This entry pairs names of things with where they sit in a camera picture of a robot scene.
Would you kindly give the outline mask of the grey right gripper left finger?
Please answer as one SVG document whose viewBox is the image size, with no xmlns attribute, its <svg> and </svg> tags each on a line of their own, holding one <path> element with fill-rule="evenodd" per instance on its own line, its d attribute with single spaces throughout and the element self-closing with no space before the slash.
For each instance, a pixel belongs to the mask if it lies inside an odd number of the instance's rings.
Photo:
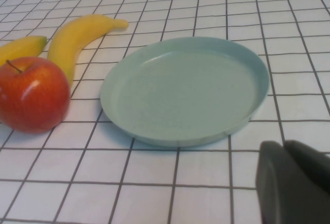
<svg viewBox="0 0 330 224">
<path fill-rule="evenodd" d="M 284 145 L 261 143 L 256 190 L 262 223 L 329 223 L 329 174 L 306 174 Z"/>
</svg>

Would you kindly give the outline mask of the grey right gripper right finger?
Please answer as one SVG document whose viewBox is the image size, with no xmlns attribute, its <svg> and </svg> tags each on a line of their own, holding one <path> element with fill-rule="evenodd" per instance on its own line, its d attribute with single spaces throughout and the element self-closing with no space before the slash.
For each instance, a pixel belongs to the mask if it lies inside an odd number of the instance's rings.
<svg viewBox="0 0 330 224">
<path fill-rule="evenodd" d="M 329 174 L 329 157 L 301 142 L 284 142 L 285 149 L 306 174 Z"/>
</svg>

